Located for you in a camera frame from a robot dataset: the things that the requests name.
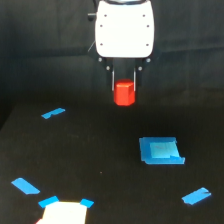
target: blue tape piece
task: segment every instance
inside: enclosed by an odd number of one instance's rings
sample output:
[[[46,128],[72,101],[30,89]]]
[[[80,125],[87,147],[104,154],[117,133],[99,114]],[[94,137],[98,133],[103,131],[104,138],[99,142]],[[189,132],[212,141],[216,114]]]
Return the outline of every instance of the blue tape piece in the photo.
[[[94,202],[87,200],[87,199],[82,199],[82,201],[80,202],[81,205],[85,205],[87,208],[90,208]]]
[[[43,115],[41,115],[41,116],[42,116],[43,118],[45,118],[45,119],[48,119],[48,118],[51,117],[51,115],[57,115],[57,114],[60,114],[60,113],[62,113],[62,112],[64,112],[64,111],[65,111],[65,109],[58,108],[58,109],[56,109],[56,110],[53,110],[53,111],[48,112],[48,113],[46,113],[46,114],[43,114]]]
[[[209,193],[209,191],[206,188],[202,187],[201,189],[194,191],[193,193],[183,197],[182,200],[184,201],[185,204],[193,205],[209,197],[210,195],[211,193]]]
[[[45,208],[47,205],[50,205],[57,201],[59,201],[58,198],[56,196],[53,196],[51,198],[38,202],[38,204],[40,205],[40,207]]]
[[[30,183],[25,181],[23,178],[18,178],[11,182],[15,187],[20,189],[25,194],[39,194],[40,191],[32,186]]]
[[[139,139],[141,161],[146,164],[184,164],[179,156],[175,137],[144,137]]]

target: red cube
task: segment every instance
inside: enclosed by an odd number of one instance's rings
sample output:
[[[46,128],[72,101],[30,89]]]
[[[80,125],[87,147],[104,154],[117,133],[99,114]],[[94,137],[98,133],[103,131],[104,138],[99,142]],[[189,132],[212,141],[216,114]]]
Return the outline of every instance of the red cube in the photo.
[[[135,102],[133,81],[130,79],[121,79],[115,83],[114,102],[119,106],[130,106]]]

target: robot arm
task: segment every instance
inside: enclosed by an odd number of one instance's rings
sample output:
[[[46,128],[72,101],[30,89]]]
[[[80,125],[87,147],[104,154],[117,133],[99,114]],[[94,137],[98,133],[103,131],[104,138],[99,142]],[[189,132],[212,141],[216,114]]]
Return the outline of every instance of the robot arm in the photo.
[[[155,54],[152,53],[154,18],[151,2],[149,0],[101,0],[97,13],[88,14],[89,21],[95,18],[95,41],[88,55],[106,69],[108,84],[112,85],[112,91],[114,91],[116,75],[113,60],[134,58],[134,91],[136,92],[137,86],[141,86],[144,68],[155,58],[152,57]]]
[[[94,5],[95,12],[96,12],[96,11],[97,11],[97,4],[96,4],[96,0],[93,0],[93,5]]]

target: blue object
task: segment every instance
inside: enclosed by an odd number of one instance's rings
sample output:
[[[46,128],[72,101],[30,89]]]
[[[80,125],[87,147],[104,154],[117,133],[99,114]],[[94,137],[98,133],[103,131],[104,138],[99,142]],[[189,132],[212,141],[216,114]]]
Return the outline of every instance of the blue object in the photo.
[[[40,207],[45,208],[47,205],[50,205],[57,201],[59,201],[58,198],[56,196],[53,196],[51,198],[38,202],[38,204],[40,205]]]
[[[182,200],[184,201],[185,204],[193,205],[193,204],[209,197],[210,195],[211,195],[211,193],[209,193],[209,191],[207,189],[202,187],[201,189],[194,191],[193,193],[183,197]]]
[[[94,202],[87,200],[87,199],[82,199],[82,201],[80,202],[81,205],[85,205],[87,208],[90,208]]]
[[[58,109],[56,109],[56,110],[53,110],[53,111],[48,112],[48,113],[46,113],[46,114],[43,114],[43,115],[41,115],[41,116],[42,116],[43,118],[45,118],[45,119],[48,119],[48,118],[51,117],[51,115],[57,115],[57,114],[60,114],[60,113],[62,113],[62,112],[64,112],[64,111],[65,111],[65,109],[58,108]]]
[[[18,178],[11,182],[14,186],[19,188],[25,194],[39,194],[40,191],[25,181],[23,178]]]
[[[141,160],[146,164],[184,164],[180,157],[176,138],[144,137],[139,139]]]

